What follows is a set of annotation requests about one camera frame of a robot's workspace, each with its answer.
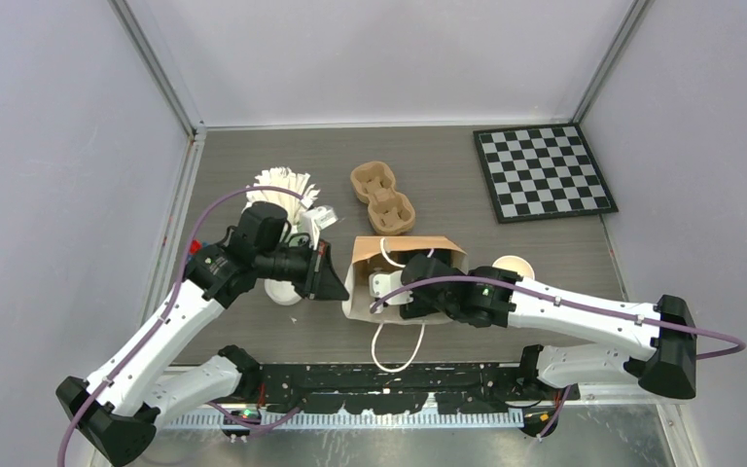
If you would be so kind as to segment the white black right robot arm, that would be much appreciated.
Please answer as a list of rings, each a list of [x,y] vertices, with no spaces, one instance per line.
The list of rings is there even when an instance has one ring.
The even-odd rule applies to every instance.
[[[574,384],[629,382],[669,399],[696,395],[694,321],[681,298],[617,302],[560,290],[507,269],[463,272],[423,255],[408,261],[401,281],[422,305],[460,323],[545,330],[583,340],[581,345],[531,344],[522,350],[516,386],[529,399]]]

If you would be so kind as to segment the brown paper takeout bag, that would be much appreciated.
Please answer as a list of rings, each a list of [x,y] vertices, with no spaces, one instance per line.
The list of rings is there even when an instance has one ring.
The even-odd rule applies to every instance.
[[[400,308],[395,305],[387,307],[382,313],[371,311],[374,299],[370,295],[369,276],[379,271],[402,271],[408,260],[417,254],[447,260],[461,271],[468,267],[467,253],[445,236],[358,236],[353,246],[351,265],[344,280],[344,286],[350,297],[341,303],[342,312],[348,319],[377,325],[371,341],[371,356],[379,369],[390,374],[405,370],[413,362],[422,344],[427,326],[451,322],[451,319],[446,316],[404,319],[400,316]],[[399,367],[386,367],[376,357],[376,343],[386,324],[415,325],[419,328],[419,336],[411,357],[407,363]]]

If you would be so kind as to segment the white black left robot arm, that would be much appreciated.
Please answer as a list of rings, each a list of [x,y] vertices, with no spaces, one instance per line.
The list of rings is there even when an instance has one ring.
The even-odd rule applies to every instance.
[[[186,345],[260,279],[292,284],[313,301],[345,301],[349,293],[321,237],[337,220],[334,209],[304,211],[296,232],[287,211],[255,201],[225,237],[198,249],[154,314],[88,377],[67,377],[55,395],[78,430],[113,466],[139,457],[173,419],[219,398],[251,401],[260,391],[261,365],[236,345],[204,364],[161,381]]]

